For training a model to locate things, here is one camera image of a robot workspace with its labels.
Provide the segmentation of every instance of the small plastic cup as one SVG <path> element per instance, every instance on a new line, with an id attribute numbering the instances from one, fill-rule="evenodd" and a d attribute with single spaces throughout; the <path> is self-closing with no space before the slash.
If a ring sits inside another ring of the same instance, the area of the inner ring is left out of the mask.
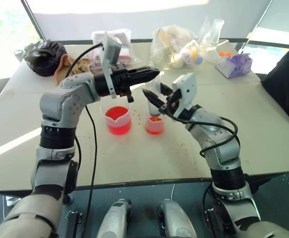
<path id="1" fill-rule="evenodd" d="M 112 134 L 123 135 L 130 131 L 130 104 L 125 97 L 101 98 L 100 111 L 105 116 L 107 127 Z"/>
<path id="2" fill-rule="evenodd" d="M 151 135 L 159 135 L 164 131 L 164 120 L 161 116 L 148 116 L 145 122 L 145 129 Z"/>

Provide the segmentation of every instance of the purple tissue box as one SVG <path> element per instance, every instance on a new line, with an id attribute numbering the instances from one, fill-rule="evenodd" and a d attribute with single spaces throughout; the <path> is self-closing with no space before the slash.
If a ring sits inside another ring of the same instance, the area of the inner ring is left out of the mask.
<path id="1" fill-rule="evenodd" d="M 235 78 L 251 71 L 252 59 L 249 54 L 240 54 L 226 58 L 225 61 L 216 65 L 216 69 L 226 78 Z"/>

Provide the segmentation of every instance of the floor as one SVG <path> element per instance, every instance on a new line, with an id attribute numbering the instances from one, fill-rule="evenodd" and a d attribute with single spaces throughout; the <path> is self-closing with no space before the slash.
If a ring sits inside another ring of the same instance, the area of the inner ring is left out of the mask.
<path id="1" fill-rule="evenodd" d="M 191 219 L 199 238 L 208 238 L 201 219 L 202 193 L 207 182 L 176 184 L 173 200 L 186 211 Z M 119 198 L 128 197 L 132 201 L 132 219 L 128 226 L 127 238 L 141 236 L 158 236 L 159 223 L 156 215 L 157 205 L 165 198 L 170 198 L 172 184 L 147 185 L 120 188 L 103 188 L 94 190 L 92 213 L 86 236 L 94 238 L 101 221 L 110 206 Z M 85 214 L 89 191 L 72 193 L 73 204 L 63 206 L 59 225 L 59 235 L 65 237 L 68 211 L 79 211 Z M 280 175 L 260 186 L 254 195 L 262 220 L 271 221 L 289 230 L 289 174 Z M 5 214 L 10 208 L 5 206 Z M 0 196 L 0 223 L 2 222 L 2 196 Z M 78 227 L 77 237 L 81 234 Z"/>

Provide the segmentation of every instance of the red liquid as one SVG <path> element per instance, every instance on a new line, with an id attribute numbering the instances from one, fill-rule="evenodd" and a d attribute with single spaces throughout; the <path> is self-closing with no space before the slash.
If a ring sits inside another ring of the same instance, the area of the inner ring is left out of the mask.
<path id="1" fill-rule="evenodd" d="M 126 114 L 127 112 L 128 112 L 127 108 L 117 106 L 117 107 L 110 108 L 106 112 L 106 116 L 112 118 L 113 120 L 116 120 L 120 116 L 123 116 L 124 114 Z M 126 125 L 123 125 L 120 127 L 114 127 L 114 126 L 111 126 L 108 124 L 107 124 L 107 126 L 108 126 L 109 131 L 112 134 L 123 135 L 123 134 L 126 134 L 131 129 L 131 120 Z"/>
<path id="2" fill-rule="evenodd" d="M 160 121 L 162 120 L 161 118 L 158 118 L 158 117 L 150 117 L 149 118 L 151 121 Z M 151 135 L 159 135 L 163 132 L 164 129 L 162 130 L 159 130 L 159 131 L 152 131 L 152 130 L 149 130 L 147 127 L 145 127 L 146 131 L 151 134 Z"/>

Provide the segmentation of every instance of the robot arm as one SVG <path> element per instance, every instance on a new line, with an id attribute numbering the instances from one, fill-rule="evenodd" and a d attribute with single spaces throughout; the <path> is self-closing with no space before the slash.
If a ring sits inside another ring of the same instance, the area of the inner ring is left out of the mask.
<path id="1" fill-rule="evenodd" d="M 217 198 L 214 207 L 204 214 L 211 230 L 216 230 L 213 236 L 289 238 L 289 231 L 273 223 L 261 222 L 249 184 L 241 169 L 239 141 L 237 137 L 231 136 L 233 131 L 222 127 L 224 118 L 199 105 L 192 105 L 197 93 L 195 75 L 188 73 L 180 76 L 173 82 L 172 88 L 173 92 L 161 84 L 161 92 L 169 92 L 166 94 L 167 103 L 148 90 L 143 92 L 161 113 L 185 123 L 185 128 L 204 151 L 201 155 L 211 170 L 212 189 Z"/>
<path id="2" fill-rule="evenodd" d="M 106 37 L 101 57 L 103 65 L 109 66 L 116 64 L 121 46 Z M 149 67 L 128 71 L 123 65 L 103 71 L 97 75 L 86 72 L 68 77 L 42 96 L 42 132 L 31 181 L 33 192 L 7 215 L 0 225 L 0 238 L 58 237 L 63 197 L 76 186 L 78 164 L 73 161 L 74 139 L 81 111 L 107 95 L 127 96 L 131 102 L 129 87 L 148 82 L 159 74 L 157 69 Z"/>

